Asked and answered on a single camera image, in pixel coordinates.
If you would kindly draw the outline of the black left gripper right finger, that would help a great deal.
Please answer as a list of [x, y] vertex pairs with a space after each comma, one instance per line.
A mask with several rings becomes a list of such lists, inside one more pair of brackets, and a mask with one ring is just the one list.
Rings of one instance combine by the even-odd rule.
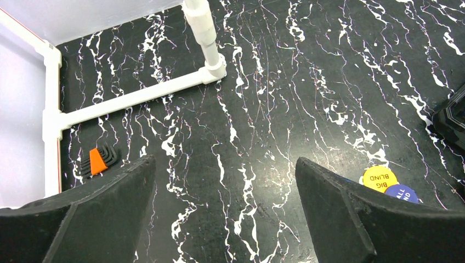
[[319, 262], [464, 262], [464, 212], [402, 201], [300, 157], [297, 188]]

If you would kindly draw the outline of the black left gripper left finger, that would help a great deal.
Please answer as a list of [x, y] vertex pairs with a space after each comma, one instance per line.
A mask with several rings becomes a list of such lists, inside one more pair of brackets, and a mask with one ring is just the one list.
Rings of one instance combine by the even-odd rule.
[[63, 193], [1, 209], [1, 262], [132, 262], [155, 171], [147, 155]]

